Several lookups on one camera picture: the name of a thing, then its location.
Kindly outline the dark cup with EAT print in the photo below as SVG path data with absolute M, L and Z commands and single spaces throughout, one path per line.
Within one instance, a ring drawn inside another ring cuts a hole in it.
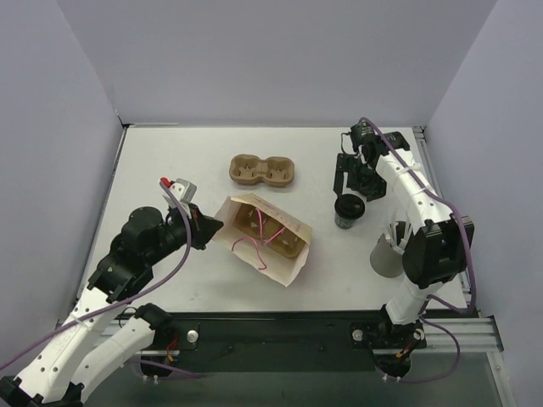
M 350 229 L 366 211 L 364 201 L 354 194 L 339 196 L 334 203 L 334 222 L 341 229 Z

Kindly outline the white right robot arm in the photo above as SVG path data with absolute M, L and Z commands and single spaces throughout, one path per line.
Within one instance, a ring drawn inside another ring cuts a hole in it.
M 400 256 L 404 274 L 376 325 L 378 340 L 394 346 L 405 338 L 406 326 L 418 322 L 428 302 L 452 306 L 436 294 L 445 284 L 463 271 L 474 275 L 474 224 L 437 194 L 400 132 L 384 133 L 362 117 L 345 135 L 352 150 L 336 158 L 337 226 L 350 228 L 366 203 L 385 197 L 392 198 L 403 215 L 390 220 L 379 239 Z

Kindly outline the brown cardboard cup carrier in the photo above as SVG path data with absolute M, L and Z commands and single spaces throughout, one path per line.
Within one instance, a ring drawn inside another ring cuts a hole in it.
M 247 203 L 241 204 L 235 215 L 233 226 L 287 259 L 298 257 L 306 245 L 301 237 L 290 231 L 279 220 Z

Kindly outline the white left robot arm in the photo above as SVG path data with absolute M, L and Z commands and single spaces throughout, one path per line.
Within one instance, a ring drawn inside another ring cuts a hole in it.
M 88 280 L 87 287 L 42 352 L 20 373 L 1 380 L 1 398 L 10 406 L 81 406 L 91 393 L 137 351 L 163 348 L 172 338 L 171 316 L 145 304 L 113 336 L 97 340 L 127 306 L 126 300 L 153 279 L 153 266 L 180 248 L 203 250 L 223 223 L 190 204 L 184 220 L 153 207 L 129 215 Z

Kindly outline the pink and cream paper bag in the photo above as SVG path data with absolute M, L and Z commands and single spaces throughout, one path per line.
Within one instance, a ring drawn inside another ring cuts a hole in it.
M 216 218 L 223 227 L 213 240 L 273 281 L 287 287 L 305 266 L 312 227 L 265 199 L 228 197 Z

